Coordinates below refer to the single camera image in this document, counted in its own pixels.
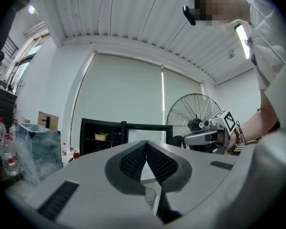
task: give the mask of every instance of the railing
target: railing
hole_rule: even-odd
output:
[[[18,47],[16,46],[16,44],[12,41],[12,39],[8,36],[4,46],[2,48],[2,51],[4,51],[4,53],[9,56],[10,58],[12,57],[12,55],[18,50]]]

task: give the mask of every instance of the ceiling light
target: ceiling light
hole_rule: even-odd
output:
[[[35,8],[32,5],[29,6],[29,12],[31,14],[33,14],[35,12]]]
[[[244,49],[246,59],[248,59],[249,56],[250,56],[250,49],[246,45],[246,42],[245,42],[245,40],[248,40],[247,35],[245,33],[245,30],[244,30],[244,28],[243,28],[243,26],[241,24],[236,25],[235,26],[235,30],[236,30],[236,32],[238,34],[240,42],[242,43],[242,47]]]

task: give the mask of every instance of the person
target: person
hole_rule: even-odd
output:
[[[246,142],[262,137],[277,122],[265,90],[286,65],[286,24],[283,17],[270,0],[191,1],[199,23],[224,25],[241,21],[249,25],[251,37],[247,43],[259,83],[261,105],[259,111],[241,125],[241,129]],[[223,143],[223,136],[218,137],[218,142]],[[226,149],[235,145],[236,134],[233,133]]]

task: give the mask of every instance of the black vent slot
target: black vent slot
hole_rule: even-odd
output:
[[[178,170],[178,163],[152,146],[147,150],[147,163],[159,183]]]
[[[233,165],[231,164],[227,164],[227,163],[223,163],[223,162],[219,162],[219,161],[212,161],[210,163],[210,165],[212,166],[216,166],[222,169],[226,169],[226,170],[231,170],[233,168]]]
[[[77,183],[65,181],[37,211],[49,220],[54,221],[78,186]]]
[[[129,178],[140,182],[146,162],[145,145],[131,152],[120,161],[120,170]]]

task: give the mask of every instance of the fan guard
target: fan guard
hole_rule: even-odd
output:
[[[180,146],[182,137],[202,129],[202,124],[221,110],[211,98],[188,94],[179,98],[168,113],[166,124],[173,126],[173,145]]]

